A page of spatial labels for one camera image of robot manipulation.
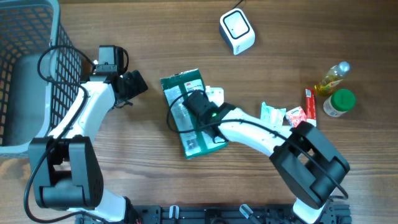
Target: white cube device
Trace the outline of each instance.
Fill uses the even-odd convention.
[[[251,47],[256,38],[253,28],[240,9],[232,9],[221,16],[220,34],[231,47],[234,55]]]

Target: cable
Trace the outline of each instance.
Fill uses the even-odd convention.
[[[183,134],[183,133],[190,133],[190,132],[193,132],[193,131],[204,131],[206,128],[210,128],[210,127],[212,127],[212,126],[214,126],[214,125],[220,125],[220,124],[222,124],[222,123],[228,123],[228,122],[239,122],[239,123],[246,123],[246,124],[251,124],[251,125],[253,125],[253,126],[256,126],[256,127],[258,127],[258,128],[261,128],[261,129],[263,129],[263,130],[266,130],[266,131],[268,131],[269,133],[271,133],[271,134],[273,134],[273,135],[275,135],[275,136],[277,136],[278,138],[281,138],[281,139],[283,139],[287,144],[290,144],[291,146],[293,146],[296,150],[299,150],[305,157],[307,157],[308,158],[308,160],[309,161],[311,161],[318,169],[320,169],[327,177],[328,177],[328,179],[333,183],[333,185],[335,185],[335,187],[337,187],[338,189],[339,189],[339,191],[344,195],[344,196],[340,196],[340,195],[331,195],[331,196],[329,196],[329,199],[330,200],[332,200],[333,201],[333,199],[334,198],[336,198],[336,199],[342,199],[342,200],[346,200],[346,199],[348,199],[348,194],[347,194],[347,192],[346,192],[346,190],[317,162],[317,161],[315,161],[315,159],[313,159],[312,157],[311,157],[311,155],[310,154],[308,154],[304,149],[302,149],[300,146],[298,146],[298,145],[296,145],[296,143],[294,143],[294,142],[292,142],[291,140],[289,140],[287,137],[285,137],[285,136],[283,136],[283,135],[281,135],[281,134],[279,134],[277,131],[273,131],[273,130],[271,130],[271,129],[269,129],[269,128],[267,128],[267,127],[265,127],[265,126],[263,126],[263,125],[261,125],[261,124],[257,124],[257,123],[255,123],[255,122],[252,122],[252,121],[247,121],[247,120],[245,120],[245,119],[226,119],[226,120],[222,120],[222,121],[215,121],[215,122],[212,122],[212,123],[209,123],[209,124],[205,124],[205,125],[203,125],[203,126],[200,126],[200,127],[196,127],[196,128],[193,128],[193,129],[189,129],[189,130],[184,130],[184,131],[179,131],[179,130],[176,130],[176,129],[173,129],[172,127],[171,127],[171,125],[170,125],[170,113],[171,113],[171,110],[172,110],[172,107],[173,107],[173,105],[181,98],[181,97],[183,97],[183,96],[186,96],[186,95],[188,95],[188,94],[190,94],[190,93],[193,93],[195,90],[192,90],[192,91],[188,91],[188,92],[186,92],[186,93],[184,93],[184,94],[181,94],[179,97],[177,97],[176,99],[174,99],[174,101],[170,104],[170,108],[169,108],[169,110],[167,111],[167,116],[166,116],[166,123],[167,123],[167,127],[171,130],[171,131],[173,131],[173,132],[175,132],[175,133],[178,133],[178,134]],[[206,92],[205,91],[203,91],[203,90],[199,90],[200,92],[202,92],[204,95],[206,94]],[[345,167],[343,164],[342,164],[342,166],[343,166],[343,168],[345,169],[345,170],[348,170],[348,168],[347,167]]]
[[[37,174],[37,171],[39,171],[40,166],[42,165],[43,161],[45,160],[45,158],[47,158],[47,156],[53,152],[55,145],[59,142],[59,140],[61,140],[61,138],[70,130],[70,128],[72,127],[73,123],[75,122],[75,120],[77,119],[78,115],[81,113],[81,111],[83,110],[87,99],[88,99],[88,92],[87,90],[81,86],[79,83],[72,83],[72,82],[59,82],[59,81],[55,81],[52,77],[49,78],[45,78],[42,74],[42,72],[40,71],[40,64],[44,58],[44,56],[49,53],[51,50],[54,49],[58,49],[58,48],[68,48],[68,49],[72,49],[76,52],[78,52],[79,54],[81,54],[87,61],[89,61],[89,63],[95,67],[95,64],[80,50],[76,49],[75,47],[69,46],[69,45],[56,45],[56,46],[51,46],[50,48],[48,48],[47,50],[45,50],[43,52],[43,54],[40,56],[39,61],[37,62],[37,73],[39,74],[40,78],[43,79],[46,82],[52,83],[53,85],[69,85],[69,86],[77,86],[78,88],[81,88],[83,90],[83,101],[81,102],[81,105],[79,106],[79,108],[77,109],[76,113],[72,116],[71,120],[69,121],[69,123],[65,126],[64,130],[61,132],[61,134],[51,143],[51,145],[46,149],[46,151],[43,153],[42,157],[39,159],[39,161],[37,162],[36,166],[33,168],[32,170],[32,174],[29,177],[29,180],[27,181],[26,184],[26,188],[25,188],[25,194],[24,194],[24,209],[26,212],[26,215],[34,222],[38,222],[38,223],[53,223],[53,222],[58,222],[61,220],[64,220],[66,218],[70,218],[73,217],[75,215],[85,215],[91,218],[94,218],[96,220],[101,220],[104,223],[108,223],[106,220],[104,220],[103,218],[97,217],[96,215],[92,215],[89,214],[87,212],[73,212],[70,213],[68,215],[64,215],[62,217],[58,217],[58,218],[54,218],[51,220],[42,220],[39,219],[37,217],[35,217],[30,208],[29,208],[29,191],[30,188],[32,187],[33,184],[33,180]]]
[[[244,0],[240,0],[232,9],[236,8],[238,5],[240,5]]]
[[[126,54],[126,66],[123,69],[123,73],[127,72],[127,69],[129,68],[129,54],[127,53],[127,50],[123,49],[123,52]]]

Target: wooden table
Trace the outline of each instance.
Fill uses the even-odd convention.
[[[265,101],[305,106],[312,87],[346,60],[339,88],[357,97],[355,109],[331,118],[317,98],[318,127],[351,165],[343,181],[355,223],[396,223],[398,213],[398,3],[396,1],[247,1],[241,7],[255,32],[252,48],[234,56],[218,32],[235,1],[61,5],[71,40],[95,59],[98,46],[119,45],[149,90],[133,107],[110,111],[95,141],[105,186],[134,205],[293,203],[294,195],[268,158],[230,143],[209,156],[185,160],[179,137],[165,124],[159,79],[199,68],[225,101],[259,117]],[[0,159],[0,219],[30,223],[22,194],[27,159]],[[61,212],[39,209],[40,218]]]

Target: plastic bin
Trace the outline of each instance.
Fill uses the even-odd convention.
[[[0,157],[27,157],[30,141],[56,127],[77,96],[77,87],[52,85],[37,74],[50,44],[72,45],[57,1],[0,1]],[[82,71],[70,49],[51,51],[40,67],[45,77],[64,82],[78,82]]]

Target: jar with green lid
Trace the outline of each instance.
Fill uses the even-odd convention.
[[[353,92],[341,89],[336,91],[323,103],[323,110],[325,110],[327,115],[337,118],[343,113],[353,109],[355,101],[356,99]]]

